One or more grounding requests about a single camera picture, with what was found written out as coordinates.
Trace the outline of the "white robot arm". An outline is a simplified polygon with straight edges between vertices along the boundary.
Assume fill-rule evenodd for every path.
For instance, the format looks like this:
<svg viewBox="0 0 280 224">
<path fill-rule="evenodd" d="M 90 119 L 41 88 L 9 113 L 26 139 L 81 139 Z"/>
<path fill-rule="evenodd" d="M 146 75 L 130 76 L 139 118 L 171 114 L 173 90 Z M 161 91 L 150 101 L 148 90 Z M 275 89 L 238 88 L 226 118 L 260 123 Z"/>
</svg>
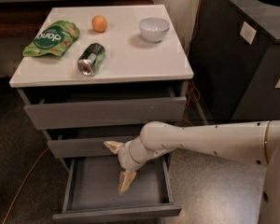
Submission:
<svg viewBox="0 0 280 224">
<path fill-rule="evenodd" d="M 280 224 L 280 120 L 177 127 L 152 121 L 125 143 L 105 141 L 119 158 L 119 193 L 128 190 L 148 161 L 176 149 L 267 167 L 259 209 L 259 224 Z"/>
</svg>

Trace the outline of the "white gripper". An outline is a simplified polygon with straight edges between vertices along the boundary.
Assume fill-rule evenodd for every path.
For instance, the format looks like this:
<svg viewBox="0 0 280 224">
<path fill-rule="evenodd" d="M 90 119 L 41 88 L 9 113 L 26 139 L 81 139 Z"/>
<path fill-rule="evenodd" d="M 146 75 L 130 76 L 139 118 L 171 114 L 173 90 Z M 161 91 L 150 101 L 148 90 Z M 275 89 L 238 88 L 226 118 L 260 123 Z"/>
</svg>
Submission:
<svg viewBox="0 0 280 224">
<path fill-rule="evenodd" d="M 118 154 L 119 163 L 125 170 L 119 175 L 119 194 L 123 194 L 128 190 L 136 177 L 136 171 L 139 170 L 143 163 L 135 161 L 130 153 L 131 141 L 121 143 L 117 141 L 104 141 L 104 145 L 114 154 Z"/>
</svg>

